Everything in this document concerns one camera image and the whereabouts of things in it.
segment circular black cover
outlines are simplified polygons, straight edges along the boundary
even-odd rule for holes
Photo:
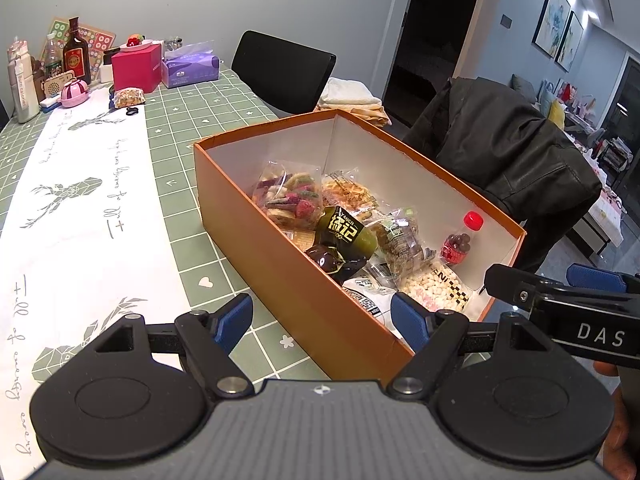
[[[453,374],[436,402],[444,425],[508,463],[551,466],[589,456],[611,423],[606,390],[586,370],[563,375],[548,359],[521,356],[517,365],[492,358]]]
[[[94,369],[73,364],[49,378],[31,401],[47,460],[97,466],[148,459],[190,436],[205,414],[197,382],[151,358],[133,367],[118,359],[102,359]]]

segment finger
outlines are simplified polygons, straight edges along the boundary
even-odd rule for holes
[[[618,375],[618,367],[609,363],[603,363],[602,361],[594,361],[593,369],[600,375],[606,375],[609,377],[616,377]]]
[[[602,454],[602,466],[616,480],[634,480],[636,464],[624,449],[605,449]]]
[[[613,392],[611,399],[613,400],[613,424],[609,430],[609,434],[604,439],[604,445],[609,450],[617,450],[624,446],[629,436],[629,418],[626,412],[625,403],[622,401],[622,391],[620,387]]]

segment white towel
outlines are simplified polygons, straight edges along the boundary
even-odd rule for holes
[[[373,97],[369,89],[360,81],[345,81],[330,77],[324,86],[319,104],[380,106],[382,101]]]

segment orange cardboard box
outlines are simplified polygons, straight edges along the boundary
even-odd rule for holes
[[[358,180],[394,207],[411,206],[420,236],[441,246],[467,211],[484,217],[473,250],[456,267],[479,290],[491,264],[511,265],[525,232],[452,174],[382,130],[341,110],[256,124],[194,144],[205,229],[283,327],[334,380],[386,384],[411,350],[345,294],[272,223],[250,195],[269,160],[358,168]],[[475,294],[465,308],[481,320],[492,302]]]

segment red bottle cap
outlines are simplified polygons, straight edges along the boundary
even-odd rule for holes
[[[464,223],[472,231],[479,231],[482,227],[482,224],[484,224],[484,220],[475,211],[469,211],[465,215]]]

